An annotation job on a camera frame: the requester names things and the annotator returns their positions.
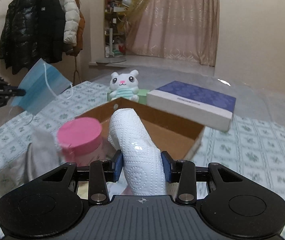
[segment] face mask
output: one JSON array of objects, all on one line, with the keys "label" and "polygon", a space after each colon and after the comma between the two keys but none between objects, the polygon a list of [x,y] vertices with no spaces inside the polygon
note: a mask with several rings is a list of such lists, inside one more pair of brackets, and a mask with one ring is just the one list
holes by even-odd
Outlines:
[{"label": "face mask", "polygon": [[25,96],[15,97],[11,106],[20,106],[27,112],[36,115],[70,86],[72,87],[70,81],[55,67],[40,59],[29,70],[18,87],[26,91]]}]

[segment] white plush toy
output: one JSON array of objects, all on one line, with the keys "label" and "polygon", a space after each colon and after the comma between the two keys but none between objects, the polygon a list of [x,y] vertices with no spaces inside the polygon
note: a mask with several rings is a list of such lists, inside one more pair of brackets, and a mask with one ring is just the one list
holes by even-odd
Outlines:
[{"label": "white plush toy", "polygon": [[110,81],[111,100],[116,98],[126,98],[134,102],[139,101],[138,93],[138,71],[133,70],[129,74],[112,73]]}]

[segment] curtain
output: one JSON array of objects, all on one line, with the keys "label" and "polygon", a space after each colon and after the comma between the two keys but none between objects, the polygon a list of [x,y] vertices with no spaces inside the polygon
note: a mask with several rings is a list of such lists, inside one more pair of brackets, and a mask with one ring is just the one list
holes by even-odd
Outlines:
[{"label": "curtain", "polygon": [[128,51],[214,66],[219,0],[151,0],[126,38]]}]

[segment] white paper towel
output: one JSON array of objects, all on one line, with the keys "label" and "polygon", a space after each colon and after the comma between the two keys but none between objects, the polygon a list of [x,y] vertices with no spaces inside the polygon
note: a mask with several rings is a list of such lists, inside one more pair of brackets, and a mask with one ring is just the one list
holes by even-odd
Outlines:
[{"label": "white paper towel", "polygon": [[124,176],[134,195],[166,195],[161,151],[131,108],[110,119],[108,141],[124,156]]}]

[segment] white and purple box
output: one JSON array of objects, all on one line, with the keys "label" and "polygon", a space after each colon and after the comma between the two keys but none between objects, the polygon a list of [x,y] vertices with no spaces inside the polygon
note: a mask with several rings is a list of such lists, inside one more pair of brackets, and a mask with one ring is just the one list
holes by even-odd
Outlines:
[{"label": "white and purple box", "polygon": [[211,128],[228,131],[236,98],[173,81],[147,94],[147,105]]}]

